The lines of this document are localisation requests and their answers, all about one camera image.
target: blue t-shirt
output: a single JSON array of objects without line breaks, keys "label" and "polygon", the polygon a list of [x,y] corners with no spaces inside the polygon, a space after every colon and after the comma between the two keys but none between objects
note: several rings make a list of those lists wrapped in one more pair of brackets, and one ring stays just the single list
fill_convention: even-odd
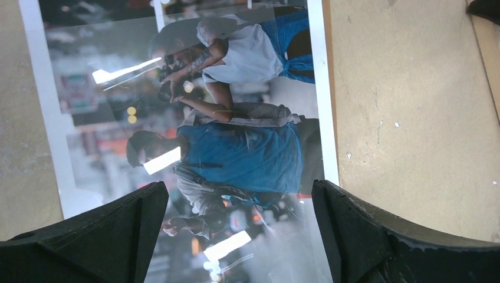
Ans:
[{"label": "blue t-shirt", "polygon": [[252,192],[297,193],[303,160],[297,125],[279,128],[220,123],[184,126],[183,164],[211,182]]}]

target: printed photo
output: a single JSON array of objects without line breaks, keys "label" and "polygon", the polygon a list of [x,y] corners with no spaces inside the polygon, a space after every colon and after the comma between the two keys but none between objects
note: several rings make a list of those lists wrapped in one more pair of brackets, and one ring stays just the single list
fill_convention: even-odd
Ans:
[{"label": "printed photo", "polygon": [[331,281],[310,195],[324,35],[306,0],[38,3],[74,178],[65,218],[162,181],[146,282]]}]

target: beige table surface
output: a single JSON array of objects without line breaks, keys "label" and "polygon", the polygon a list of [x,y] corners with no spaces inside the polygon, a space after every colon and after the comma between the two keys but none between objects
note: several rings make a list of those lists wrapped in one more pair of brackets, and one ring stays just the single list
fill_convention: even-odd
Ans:
[{"label": "beige table surface", "polygon": [[[328,3],[341,184],[411,221],[490,241],[499,231],[500,127],[465,1],[438,2]],[[62,214],[17,1],[0,0],[0,42],[8,239]]]}]

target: man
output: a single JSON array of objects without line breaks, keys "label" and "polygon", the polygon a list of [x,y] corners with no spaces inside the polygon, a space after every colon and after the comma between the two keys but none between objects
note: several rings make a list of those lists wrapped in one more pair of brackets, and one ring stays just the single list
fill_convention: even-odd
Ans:
[{"label": "man", "polygon": [[162,228],[169,235],[187,229],[209,238],[220,231],[227,218],[223,196],[266,207],[285,193],[298,193],[301,186],[310,192],[313,180],[323,178],[317,119],[263,103],[235,103],[234,113],[231,122],[223,123],[194,110],[174,139],[149,131],[129,139],[132,166],[180,147],[178,187],[199,216],[166,221]]},{"label": "man", "polygon": [[[307,10],[285,8],[283,15],[273,19],[262,13],[262,22],[255,15],[252,21],[225,15],[166,25],[153,38],[150,55],[164,58],[160,66],[176,70],[162,82],[170,82],[170,102],[183,102],[216,120],[229,121],[233,117],[232,83],[280,76],[314,83]],[[176,96],[177,85],[198,72],[203,72],[215,103]]]}]

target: dark hair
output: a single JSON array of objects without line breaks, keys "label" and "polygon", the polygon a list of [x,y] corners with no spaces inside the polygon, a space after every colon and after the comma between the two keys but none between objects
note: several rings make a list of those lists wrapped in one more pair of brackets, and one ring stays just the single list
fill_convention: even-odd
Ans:
[{"label": "dark hair", "polygon": [[[199,21],[199,18],[184,19],[167,24],[151,39],[148,47],[149,58],[151,58],[153,53],[160,48],[170,49],[177,40],[183,42],[187,47],[200,44],[201,42],[196,36],[196,27]],[[170,53],[175,53],[177,51],[179,50],[169,50]]]},{"label": "dark hair", "polygon": [[127,161],[129,164],[132,167],[142,166],[139,162],[139,152],[157,139],[158,136],[152,131],[135,132],[127,142]]}]

